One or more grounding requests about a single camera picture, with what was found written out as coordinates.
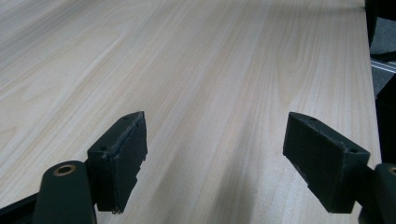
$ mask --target clamp jaw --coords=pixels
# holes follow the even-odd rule
[[[396,165],[367,166],[370,153],[321,121],[289,113],[283,155],[330,213],[361,206],[360,223],[396,223]]]
[[[40,191],[0,209],[0,223],[96,223],[99,211],[122,213],[146,159],[144,112],[122,117],[88,149],[44,173]]]

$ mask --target wood grain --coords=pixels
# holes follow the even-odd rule
[[[99,223],[356,223],[282,156],[289,111],[380,162],[362,0],[0,3],[0,206],[144,110],[148,159]]]

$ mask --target black plastic bracket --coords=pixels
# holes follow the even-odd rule
[[[0,209],[0,223],[96,223],[99,211],[122,213],[148,154],[144,112],[122,117],[88,150],[88,159],[57,164],[40,191]]]
[[[375,100],[382,162],[396,163],[396,76]]]
[[[396,223],[396,165],[367,166],[370,153],[312,117],[289,113],[283,154],[331,213],[362,206],[360,223]]]

